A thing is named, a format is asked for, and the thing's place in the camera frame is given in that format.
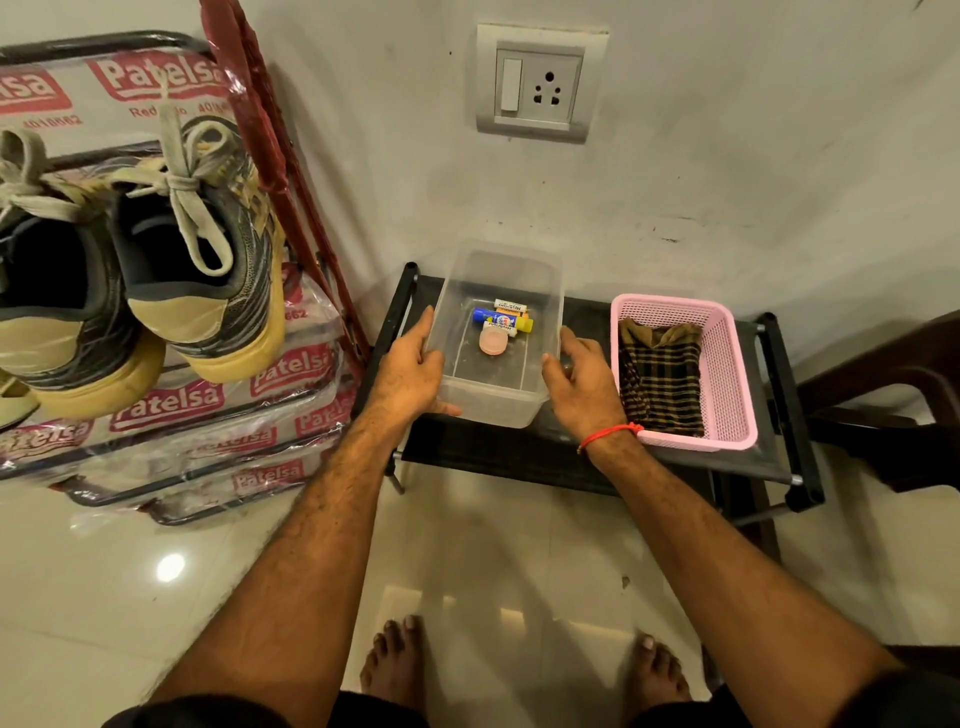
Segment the brown cloth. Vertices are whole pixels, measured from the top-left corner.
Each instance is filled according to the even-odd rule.
[[[620,322],[620,399],[627,419],[656,432],[704,436],[696,324],[651,328]]]

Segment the red metal frame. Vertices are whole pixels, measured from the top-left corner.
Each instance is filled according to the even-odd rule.
[[[270,195],[276,217],[287,234],[300,265],[336,304],[344,322],[342,344],[359,378],[370,362],[371,348],[360,324],[337,256],[326,235],[320,212],[310,195],[300,160],[294,150],[276,103],[274,87],[256,34],[237,0],[200,0],[204,33],[218,65],[228,79],[228,100],[247,150],[260,173],[260,183]],[[300,224],[290,185],[296,193],[313,242],[336,282],[336,296],[314,257]]]

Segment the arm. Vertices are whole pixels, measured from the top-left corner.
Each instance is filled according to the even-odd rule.
[[[627,422],[599,344],[562,331],[570,380],[552,356],[554,412],[582,441]],[[686,615],[754,725],[827,725],[860,689],[900,666],[862,628],[754,548],[629,432],[587,447],[623,496]]]
[[[435,400],[444,356],[420,350],[433,309],[383,358],[363,413],[263,553],[151,698],[199,693],[326,725],[343,680],[387,458]]]

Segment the red thread bracelet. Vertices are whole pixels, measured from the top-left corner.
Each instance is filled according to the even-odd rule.
[[[594,440],[599,440],[601,437],[606,437],[607,435],[612,435],[615,432],[619,432],[621,429],[629,429],[631,432],[636,435],[638,432],[643,430],[643,425],[634,425],[633,423],[628,423],[626,425],[615,425],[613,427],[607,427],[606,429],[598,430],[592,435],[588,435],[584,438],[584,441],[580,443],[580,446],[577,448],[577,454],[579,455],[584,451],[584,448],[592,443]]]

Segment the sneaker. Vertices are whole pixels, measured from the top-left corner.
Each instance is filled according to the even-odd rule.
[[[112,174],[111,231],[133,315],[207,381],[255,376],[283,345],[284,235],[221,121],[158,104],[163,158]]]
[[[39,135],[0,131],[0,368],[51,415],[89,419],[150,391],[163,343],[123,299],[103,210],[45,166]]]
[[[0,372],[0,431],[22,422],[39,406],[26,384]]]

